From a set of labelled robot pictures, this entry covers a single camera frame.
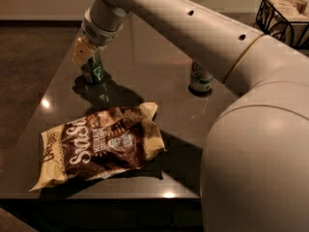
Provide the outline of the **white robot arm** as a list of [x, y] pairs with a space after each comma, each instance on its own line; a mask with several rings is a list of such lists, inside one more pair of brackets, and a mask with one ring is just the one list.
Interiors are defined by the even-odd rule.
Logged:
[[309, 232], [309, 60], [189, 0], [94, 0], [82, 28], [108, 44], [138, 15], [238, 95], [201, 160], [206, 232]]

